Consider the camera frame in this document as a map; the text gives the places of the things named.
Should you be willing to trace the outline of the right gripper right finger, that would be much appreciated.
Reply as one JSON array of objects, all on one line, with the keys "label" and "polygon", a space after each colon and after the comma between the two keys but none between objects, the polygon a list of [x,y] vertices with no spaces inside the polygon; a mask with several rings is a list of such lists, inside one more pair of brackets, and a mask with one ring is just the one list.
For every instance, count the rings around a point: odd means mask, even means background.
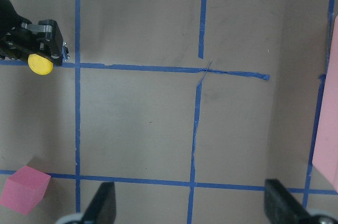
[{"label": "right gripper right finger", "polygon": [[277,179],[265,180],[264,212],[270,223],[312,223],[312,216]]}]

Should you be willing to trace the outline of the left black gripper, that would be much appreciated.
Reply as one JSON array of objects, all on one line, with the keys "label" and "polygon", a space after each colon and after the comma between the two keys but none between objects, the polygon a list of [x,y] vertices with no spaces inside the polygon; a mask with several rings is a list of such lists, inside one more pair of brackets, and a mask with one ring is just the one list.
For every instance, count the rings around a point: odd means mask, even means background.
[{"label": "left black gripper", "polygon": [[65,43],[55,20],[33,24],[17,14],[10,0],[1,0],[1,59],[28,62],[36,54],[55,66],[65,61]]}]

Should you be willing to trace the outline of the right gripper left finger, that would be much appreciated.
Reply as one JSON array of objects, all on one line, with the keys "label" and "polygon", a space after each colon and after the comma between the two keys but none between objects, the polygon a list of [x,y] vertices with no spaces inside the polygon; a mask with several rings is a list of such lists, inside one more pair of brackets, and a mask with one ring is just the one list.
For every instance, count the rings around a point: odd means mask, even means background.
[{"label": "right gripper left finger", "polygon": [[82,223],[111,224],[116,219],[114,182],[103,182],[82,216]]}]

